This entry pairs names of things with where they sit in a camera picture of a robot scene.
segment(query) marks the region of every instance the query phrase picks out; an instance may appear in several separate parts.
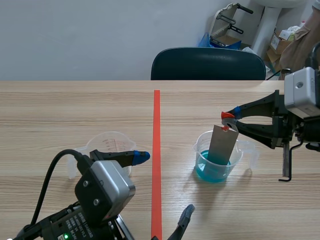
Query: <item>chair backrest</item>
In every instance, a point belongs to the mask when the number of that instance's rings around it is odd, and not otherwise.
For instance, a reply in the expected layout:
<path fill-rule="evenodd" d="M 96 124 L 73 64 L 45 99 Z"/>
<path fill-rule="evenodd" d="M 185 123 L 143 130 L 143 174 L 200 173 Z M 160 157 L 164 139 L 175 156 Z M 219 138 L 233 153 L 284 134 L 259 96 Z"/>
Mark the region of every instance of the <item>chair backrest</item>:
<path fill-rule="evenodd" d="M 151 80 L 265 80 L 263 60 L 250 52 L 223 48 L 179 47 L 160 52 Z"/>

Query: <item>red tape line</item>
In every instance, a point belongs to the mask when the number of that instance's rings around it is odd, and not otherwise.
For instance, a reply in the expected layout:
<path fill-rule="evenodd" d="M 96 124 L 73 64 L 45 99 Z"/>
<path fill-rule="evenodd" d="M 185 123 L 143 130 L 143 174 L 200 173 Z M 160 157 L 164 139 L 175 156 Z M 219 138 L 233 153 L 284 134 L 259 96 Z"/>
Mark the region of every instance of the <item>red tape line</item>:
<path fill-rule="evenodd" d="M 162 240 L 160 90 L 153 100 L 151 211 L 151 238 Z"/>

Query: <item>measuring cup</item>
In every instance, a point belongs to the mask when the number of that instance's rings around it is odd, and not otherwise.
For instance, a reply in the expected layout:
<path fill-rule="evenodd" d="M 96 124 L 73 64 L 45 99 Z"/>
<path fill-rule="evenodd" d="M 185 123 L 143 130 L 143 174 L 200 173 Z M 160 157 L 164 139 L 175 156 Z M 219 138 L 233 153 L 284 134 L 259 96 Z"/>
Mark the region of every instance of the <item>measuring cup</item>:
<path fill-rule="evenodd" d="M 237 140 L 227 165 L 215 164 L 207 160 L 209 146 L 213 131 L 204 132 L 199 136 L 193 149 L 196 152 L 195 171 L 200 178 L 211 183 L 220 183 L 227 179 L 234 167 L 244 157 L 249 155 L 249 167 L 255 168 L 259 152 L 256 146 L 250 141 Z"/>
<path fill-rule="evenodd" d="M 90 152 L 96 149 L 103 153 L 118 153 L 133 151 L 136 146 L 136 143 L 130 140 L 130 138 L 123 133 L 107 131 L 92 138 L 86 146 L 77 147 L 74 150 L 89 156 Z M 69 179 L 75 178 L 77 172 L 77 161 L 72 155 L 68 155 L 67 168 Z M 131 166 L 124 167 L 123 170 L 129 176 L 131 173 Z"/>

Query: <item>measuring cup handle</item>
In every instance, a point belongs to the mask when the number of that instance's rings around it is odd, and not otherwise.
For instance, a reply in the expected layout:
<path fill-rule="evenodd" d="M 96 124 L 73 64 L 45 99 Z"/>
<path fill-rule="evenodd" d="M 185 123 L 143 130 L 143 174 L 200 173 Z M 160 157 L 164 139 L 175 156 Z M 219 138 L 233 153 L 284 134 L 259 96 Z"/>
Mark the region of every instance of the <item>measuring cup handle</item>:
<path fill-rule="evenodd" d="M 248 166 L 250 169 L 255 169 L 260 156 L 255 144 L 250 141 L 238 141 L 237 148 L 242 151 L 244 155 L 250 155 Z"/>

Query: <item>cardboard box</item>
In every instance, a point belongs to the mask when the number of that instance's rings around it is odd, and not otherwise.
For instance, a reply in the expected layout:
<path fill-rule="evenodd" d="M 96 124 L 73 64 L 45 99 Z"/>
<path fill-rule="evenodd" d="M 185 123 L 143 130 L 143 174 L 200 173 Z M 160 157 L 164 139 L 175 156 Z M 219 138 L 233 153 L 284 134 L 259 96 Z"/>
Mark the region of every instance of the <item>cardboard box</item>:
<path fill-rule="evenodd" d="M 269 47 L 268 51 L 266 52 L 267 56 L 267 62 L 269 62 L 269 68 L 272 70 L 272 72 L 275 74 L 276 72 L 281 70 L 280 66 L 280 54 L 276 54 L 275 51 Z"/>
<path fill-rule="evenodd" d="M 273 33 L 270 48 L 275 54 L 281 55 L 284 50 L 290 45 L 291 41 L 283 40 L 279 37 L 280 32 Z"/>
<path fill-rule="evenodd" d="M 282 30 L 279 34 L 279 37 L 283 40 L 292 42 L 295 39 L 295 34 L 287 30 Z"/>

